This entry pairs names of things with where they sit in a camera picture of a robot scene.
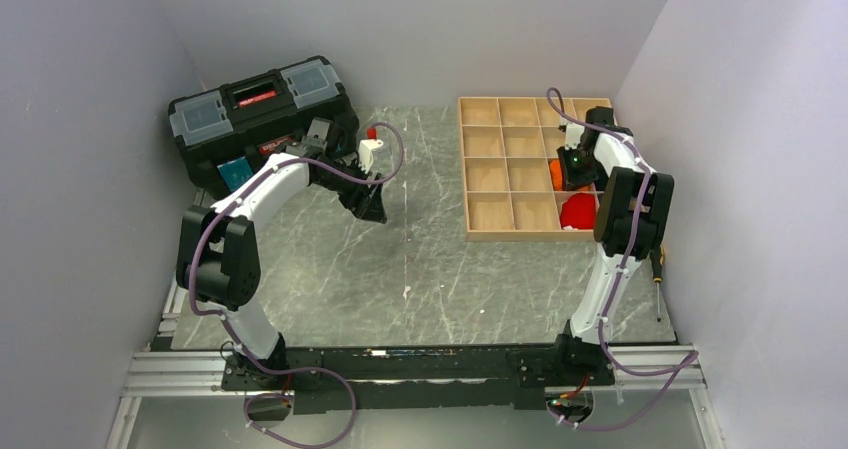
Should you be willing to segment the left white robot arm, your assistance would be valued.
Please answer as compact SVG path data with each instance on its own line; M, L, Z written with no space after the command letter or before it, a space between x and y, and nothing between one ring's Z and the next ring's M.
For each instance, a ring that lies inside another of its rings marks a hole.
M300 139L275 148L266 163L232 194L209 207L192 206L180 229L176 283L187 290L192 312L218 318L230 335L237 361L264 389L279 386L290 370L284 336L275 329L256 293L261 279L258 234L300 191L318 186L363 221L384 224L388 216L382 175L373 166L387 143L368 128L350 156L330 156L331 124L316 118Z

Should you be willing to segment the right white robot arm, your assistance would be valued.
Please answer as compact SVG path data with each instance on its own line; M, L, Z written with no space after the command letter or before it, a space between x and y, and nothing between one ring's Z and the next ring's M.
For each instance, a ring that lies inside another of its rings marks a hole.
M646 162L632 132L614 124L611 108L592 108L583 121L560 116L566 144L558 157L565 185L605 181L593 229L597 250L590 280L557 338L563 349L550 360L555 378L574 384L588 371L612 363L608 342L615 312L632 276L661 245L674 179Z

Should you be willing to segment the wooden compartment tray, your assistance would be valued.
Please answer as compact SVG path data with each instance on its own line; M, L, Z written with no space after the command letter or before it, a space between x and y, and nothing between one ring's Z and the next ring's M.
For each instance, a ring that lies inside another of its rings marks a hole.
M606 98L461 97L458 124L466 235L471 242L591 242L593 230L562 229L548 169L563 147L561 113L583 121ZM598 211L603 187L591 185Z

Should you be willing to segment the orange underwear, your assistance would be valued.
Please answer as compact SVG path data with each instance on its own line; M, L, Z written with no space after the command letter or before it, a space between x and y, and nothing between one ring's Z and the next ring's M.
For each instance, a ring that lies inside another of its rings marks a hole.
M551 178L552 188L555 192L566 192L566 191L579 191L579 192L591 192L593 189L591 185L583 186L576 189L566 189L564 183L564 176L561 164L559 160L550 160L548 163L549 174Z

